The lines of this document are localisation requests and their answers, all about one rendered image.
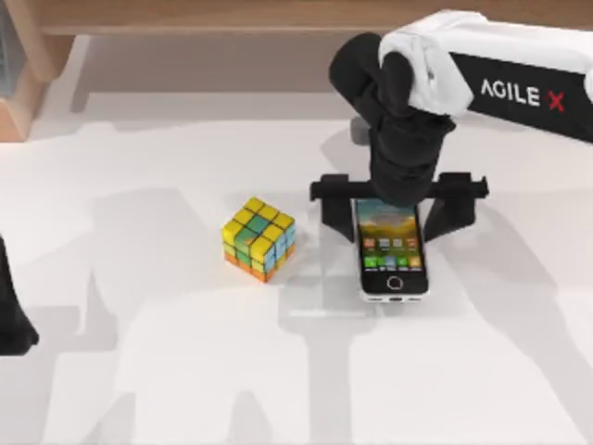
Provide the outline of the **pale grey rounded box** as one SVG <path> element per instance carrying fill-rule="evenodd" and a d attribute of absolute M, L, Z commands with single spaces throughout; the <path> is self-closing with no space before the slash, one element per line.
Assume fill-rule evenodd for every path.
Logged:
<path fill-rule="evenodd" d="M 351 141 L 357 146 L 370 145 L 370 125 L 360 116 L 354 117 L 349 124 Z"/>

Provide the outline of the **white smartphone with lit screen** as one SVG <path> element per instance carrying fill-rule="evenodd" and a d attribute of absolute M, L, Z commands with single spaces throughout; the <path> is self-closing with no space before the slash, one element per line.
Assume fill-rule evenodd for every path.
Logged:
<path fill-rule="evenodd" d="M 360 293 L 370 303 L 420 301 L 429 291 L 419 211 L 379 198 L 352 201 Z"/>

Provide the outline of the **colourful puzzle cube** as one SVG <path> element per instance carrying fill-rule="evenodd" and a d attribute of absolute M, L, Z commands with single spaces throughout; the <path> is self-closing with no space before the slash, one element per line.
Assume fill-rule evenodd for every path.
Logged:
<path fill-rule="evenodd" d="M 224 259 L 269 283 L 296 250 L 296 220 L 251 197 L 221 228 Z"/>

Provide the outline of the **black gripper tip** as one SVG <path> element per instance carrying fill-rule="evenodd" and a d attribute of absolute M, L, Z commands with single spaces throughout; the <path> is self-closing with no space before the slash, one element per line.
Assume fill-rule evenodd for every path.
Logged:
<path fill-rule="evenodd" d="M 23 356 L 39 340 L 37 330 L 19 303 L 5 241 L 0 236 L 0 357 Z"/>

